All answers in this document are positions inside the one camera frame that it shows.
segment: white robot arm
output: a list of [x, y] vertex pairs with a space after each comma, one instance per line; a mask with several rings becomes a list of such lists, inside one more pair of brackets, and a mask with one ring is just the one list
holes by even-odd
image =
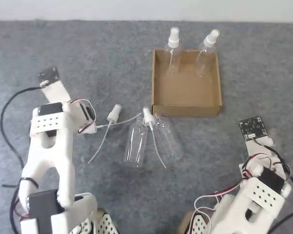
[[[247, 161], [239, 165], [242, 180], [227, 190], [199, 197], [188, 234], [266, 234], [291, 192], [284, 164], [268, 149], [273, 141], [262, 119], [254, 117], [239, 124], [249, 153]], [[227, 194], [239, 186], [236, 196]], [[200, 198], [220, 196], [210, 215], [196, 207]]]
[[[56, 67], [40, 78], [50, 103], [33, 111], [28, 161], [19, 184], [19, 199], [28, 213], [21, 221], [21, 233], [68, 234], [78, 226], [85, 234], [96, 233], [96, 199], [90, 193], [75, 195], [72, 164], [73, 134], [96, 129], [94, 109], [84, 99], [70, 101]], [[43, 175], [53, 167], [60, 176], [59, 189], [38, 192]]]

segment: clear plastic bottle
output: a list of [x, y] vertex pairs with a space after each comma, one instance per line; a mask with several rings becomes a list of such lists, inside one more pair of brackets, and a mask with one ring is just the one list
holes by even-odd
[[215, 43], [219, 35], [220, 32], [217, 29], [213, 29], [199, 45], [200, 53], [196, 58], [196, 74], [200, 77], [205, 76], [210, 71], [216, 52]]
[[139, 116], [129, 129], [124, 164], [132, 167], [143, 165], [146, 141], [147, 127], [144, 124], [143, 117]]
[[154, 134], [158, 149], [163, 162], [168, 166], [183, 156], [182, 147], [169, 119], [157, 114], [154, 115], [154, 119]]
[[179, 70], [181, 58], [181, 47], [179, 46], [179, 28], [172, 27], [170, 29], [170, 36], [168, 44], [165, 46], [164, 63], [165, 75], [173, 76]]

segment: circuit board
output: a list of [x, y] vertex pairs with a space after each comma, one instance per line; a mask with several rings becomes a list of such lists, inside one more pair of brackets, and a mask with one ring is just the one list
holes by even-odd
[[260, 116], [241, 120], [238, 123], [245, 141], [268, 136], [267, 130]]

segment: lying bottle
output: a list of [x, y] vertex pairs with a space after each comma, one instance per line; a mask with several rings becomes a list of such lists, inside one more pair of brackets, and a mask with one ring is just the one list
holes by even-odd
[[205, 76], [210, 71], [216, 52], [215, 43], [219, 35], [220, 32], [217, 29], [213, 29], [199, 45], [200, 52], [196, 58], [196, 74], [199, 77]]
[[154, 134], [158, 150], [165, 165], [169, 166], [183, 156], [180, 141], [168, 118], [161, 115], [154, 115]]
[[129, 128], [124, 164], [131, 167], [143, 165], [146, 141], [147, 127], [144, 124], [143, 117], [139, 116]]

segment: cardboard box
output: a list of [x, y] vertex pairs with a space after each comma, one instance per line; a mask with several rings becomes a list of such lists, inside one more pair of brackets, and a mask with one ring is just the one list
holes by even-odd
[[210, 73], [198, 77], [195, 73], [198, 50], [181, 54], [179, 72], [165, 76], [164, 51], [154, 50], [152, 72], [152, 112], [167, 116], [216, 116], [221, 107], [218, 57]]

